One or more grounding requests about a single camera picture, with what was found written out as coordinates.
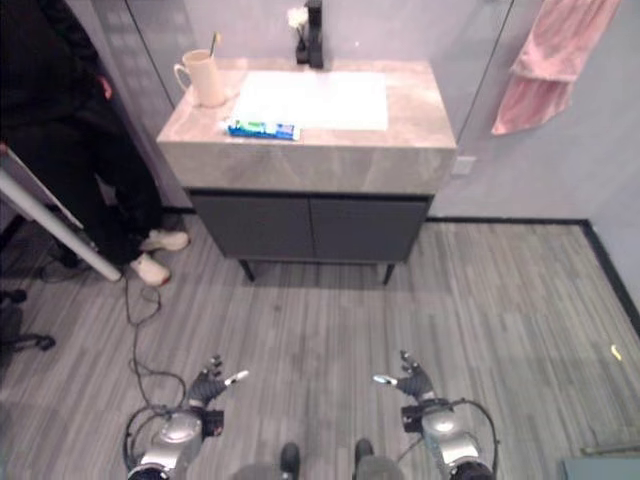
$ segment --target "white sneaker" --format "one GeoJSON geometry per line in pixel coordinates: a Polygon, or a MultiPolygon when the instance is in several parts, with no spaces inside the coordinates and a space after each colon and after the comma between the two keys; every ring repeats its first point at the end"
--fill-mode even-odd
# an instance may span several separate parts
{"type": "Polygon", "coordinates": [[[189,235],[186,232],[171,232],[168,230],[151,230],[149,236],[140,244],[140,250],[170,250],[175,252],[189,245],[189,235]]]}
{"type": "Polygon", "coordinates": [[[151,287],[161,287],[171,278],[171,272],[161,263],[156,262],[146,253],[143,253],[133,262],[131,268],[138,274],[144,283],[151,287]]]}

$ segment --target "floor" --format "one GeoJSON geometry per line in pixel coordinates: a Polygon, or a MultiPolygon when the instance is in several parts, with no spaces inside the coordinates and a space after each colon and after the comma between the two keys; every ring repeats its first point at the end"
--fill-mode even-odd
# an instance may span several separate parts
{"type": "MultiPolygon", "coordinates": [[[[251,372],[218,402],[225,432],[190,478],[275,460],[288,440],[301,447],[307,479],[349,479],[362,436],[397,457],[413,440],[400,423],[409,402],[371,375],[400,374],[401,348],[441,395],[488,407],[499,478],[561,478],[559,461],[581,447],[640,437],[640,342],[578,227],[426,224],[384,288],[372,266],[259,264],[250,284],[197,217],[184,222],[192,245],[157,254],[173,279],[140,356],[186,378],[214,353],[226,373],[251,372]]],[[[3,288],[29,293],[23,330],[58,345],[15,354],[3,371],[0,465],[7,479],[124,478],[122,430],[142,402],[127,367],[124,285],[91,271],[43,283],[49,247],[28,225],[2,252],[3,288]]],[[[132,280],[136,317],[149,308],[140,288],[132,280]]],[[[176,399],[170,381],[147,387],[158,402],[176,399]]],[[[490,456],[488,429],[465,418],[490,456]]],[[[437,478],[422,445],[401,467],[409,479],[437,478]]]]}

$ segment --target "cabinet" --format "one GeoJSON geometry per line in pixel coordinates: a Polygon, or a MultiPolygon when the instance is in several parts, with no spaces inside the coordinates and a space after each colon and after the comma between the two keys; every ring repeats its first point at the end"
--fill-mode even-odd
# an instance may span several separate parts
{"type": "Polygon", "coordinates": [[[432,200],[431,196],[190,193],[222,253],[241,260],[250,278],[247,260],[404,261],[432,200]]]}

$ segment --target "beige mug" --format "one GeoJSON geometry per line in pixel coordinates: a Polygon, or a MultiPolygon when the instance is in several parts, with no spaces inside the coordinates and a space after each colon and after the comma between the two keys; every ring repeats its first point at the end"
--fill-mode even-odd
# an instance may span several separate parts
{"type": "Polygon", "coordinates": [[[178,63],[173,66],[173,73],[185,92],[188,87],[180,78],[179,72],[182,71],[191,78],[197,105],[217,107],[225,102],[220,73],[208,50],[191,50],[182,56],[182,63],[184,66],[178,63]]]}

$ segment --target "electrical outlet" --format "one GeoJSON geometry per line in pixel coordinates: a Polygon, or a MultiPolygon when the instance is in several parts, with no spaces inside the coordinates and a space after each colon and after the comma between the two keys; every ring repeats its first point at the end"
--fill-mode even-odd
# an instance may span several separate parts
{"type": "Polygon", "coordinates": [[[473,164],[476,162],[476,157],[471,156],[459,156],[456,159],[456,163],[453,164],[451,169],[451,175],[469,175],[473,164]]]}

